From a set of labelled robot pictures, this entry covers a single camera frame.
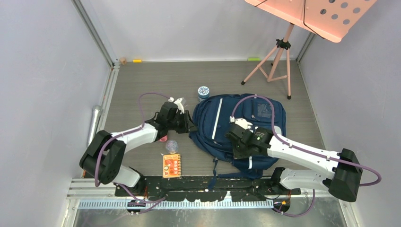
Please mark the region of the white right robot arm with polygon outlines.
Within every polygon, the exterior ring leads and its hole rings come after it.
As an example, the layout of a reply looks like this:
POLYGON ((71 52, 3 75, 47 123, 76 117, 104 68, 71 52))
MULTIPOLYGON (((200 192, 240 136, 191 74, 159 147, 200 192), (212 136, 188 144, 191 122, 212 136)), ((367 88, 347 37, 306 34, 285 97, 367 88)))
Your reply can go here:
POLYGON ((305 170, 288 168, 275 170, 270 189, 282 194, 287 189, 316 189, 327 191, 335 198, 355 202, 363 170, 356 154, 344 148, 341 152, 313 148, 281 135, 279 127, 272 130, 236 123, 230 125, 225 137, 233 146, 235 158, 261 155, 288 160, 304 166, 305 170))

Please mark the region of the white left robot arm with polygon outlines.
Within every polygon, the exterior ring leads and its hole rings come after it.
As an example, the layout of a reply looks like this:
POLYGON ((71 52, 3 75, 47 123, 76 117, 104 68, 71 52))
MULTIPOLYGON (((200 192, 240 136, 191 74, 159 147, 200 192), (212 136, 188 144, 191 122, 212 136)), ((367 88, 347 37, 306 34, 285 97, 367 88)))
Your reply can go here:
POLYGON ((141 195, 145 183, 140 180, 139 172, 122 164, 123 156, 134 148, 160 140, 169 131, 179 134, 197 131, 184 102, 184 98, 165 102, 153 118, 136 128, 114 133, 97 132, 79 166, 99 183, 123 184, 132 195, 141 195))

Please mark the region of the navy blue backpack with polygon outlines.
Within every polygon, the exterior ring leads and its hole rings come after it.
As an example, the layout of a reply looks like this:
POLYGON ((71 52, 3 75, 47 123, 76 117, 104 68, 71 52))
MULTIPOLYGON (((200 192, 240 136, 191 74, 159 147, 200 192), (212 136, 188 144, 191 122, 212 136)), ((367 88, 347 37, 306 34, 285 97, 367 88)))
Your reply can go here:
POLYGON ((286 135, 283 105, 253 94, 211 96, 195 106, 192 119, 198 128, 189 135, 194 144, 215 163, 226 161, 239 170, 227 177, 261 178, 278 160, 269 157, 262 144, 269 139, 266 131, 286 135))

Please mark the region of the pink highlighter marker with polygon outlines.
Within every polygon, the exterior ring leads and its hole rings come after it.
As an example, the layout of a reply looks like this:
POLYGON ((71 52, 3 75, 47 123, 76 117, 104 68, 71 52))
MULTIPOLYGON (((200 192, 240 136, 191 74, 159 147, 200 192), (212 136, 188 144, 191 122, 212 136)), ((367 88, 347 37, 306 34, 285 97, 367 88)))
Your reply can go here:
POLYGON ((163 136, 159 141, 160 142, 166 142, 168 140, 168 136, 163 136))

